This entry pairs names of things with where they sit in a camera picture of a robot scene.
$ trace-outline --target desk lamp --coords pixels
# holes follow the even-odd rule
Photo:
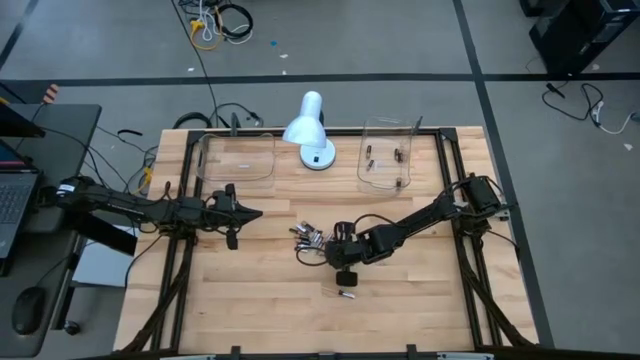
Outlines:
[[[300,160],[311,170],[324,170],[336,160],[336,148],[327,139],[322,118],[322,96],[315,91],[302,98],[300,115],[284,131],[284,141],[299,144]]]

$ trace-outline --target black desk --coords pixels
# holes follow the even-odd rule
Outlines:
[[[31,119],[39,105],[11,107]],[[69,134],[88,145],[100,112],[98,105],[47,105],[40,110],[35,123]],[[14,146],[17,144],[15,139],[7,142]],[[85,150],[80,144],[51,132],[43,139],[25,139],[19,152],[30,156],[35,165],[44,171],[45,185],[57,185],[64,178],[76,176],[85,157]],[[35,216],[51,216],[51,213],[41,212]],[[9,273],[6,277],[0,277],[0,357],[33,357],[40,352],[60,289],[70,277],[67,264],[51,271],[41,283],[47,291],[46,306],[42,324],[35,333],[20,336],[13,331],[13,303],[22,290],[34,286],[49,268],[78,247],[79,237],[70,230],[55,234],[24,234],[16,241]]]

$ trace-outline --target wooden table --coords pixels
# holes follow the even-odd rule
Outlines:
[[[466,171],[495,178],[483,129],[459,127],[457,132]],[[150,198],[160,196],[166,181],[179,183],[186,136],[186,130],[163,132]],[[400,219],[431,203],[443,189],[433,137],[414,138],[412,182],[397,196],[359,191],[360,138],[332,141],[338,151],[335,164],[314,172],[300,162],[297,145],[276,140],[274,185],[237,189],[241,204],[264,211],[264,216],[243,227],[238,251],[227,250],[218,234],[199,234],[181,354],[228,354],[233,345],[242,346],[243,353],[403,352],[406,344],[416,344],[419,351],[473,349],[448,222],[409,239],[391,258],[356,266],[360,284],[352,290],[355,300],[338,296],[333,268],[306,267],[296,261],[288,232],[296,223],[306,220],[328,232],[335,222],[353,221],[365,213]],[[203,194],[211,190],[205,184]],[[363,220],[360,228],[376,223]],[[507,223],[492,221],[492,226],[511,237]],[[136,252],[155,238],[142,235]],[[131,271],[116,349],[131,341],[157,304],[167,241],[160,240]],[[525,337],[537,341],[513,246],[491,234],[484,242],[496,302]],[[181,255],[176,259],[177,269]],[[479,300],[476,303],[488,343],[484,308]],[[169,343],[171,314],[170,309],[163,346]]]

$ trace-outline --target floor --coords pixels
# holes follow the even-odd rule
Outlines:
[[[98,103],[101,127],[141,131],[135,140],[153,146],[180,115],[212,111],[169,1],[3,0],[0,47],[9,46],[0,54],[0,80],[31,102],[39,102],[43,84],[58,83],[57,103]],[[512,181],[522,209],[555,346],[640,353],[640,125],[611,136],[541,102],[546,83],[528,75],[545,72],[528,38],[535,20],[517,0],[405,0],[392,9],[383,0],[235,3],[253,15],[253,38],[201,53],[218,103],[242,103],[266,126],[282,126],[313,89],[324,96],[332,126],[358,126],[370,116],[485,126],[497,162],[506,160],[498,168],[503,185]],[[225,17],[228,26],[240,21]],[[592,81],[605,94],[610,129],[640,110],[639,39],[636,21],[585,71],[611,75]],[[566,100],[550,101],[583,113],[581,83],[563,88]],[[93,146],[124,177],[142,161],[102,132]],[[108,183],[123,186],[100,166]],[[84,332],[50,335],[39,358],[111,350],[123,291],[77,294],[72,317]]]

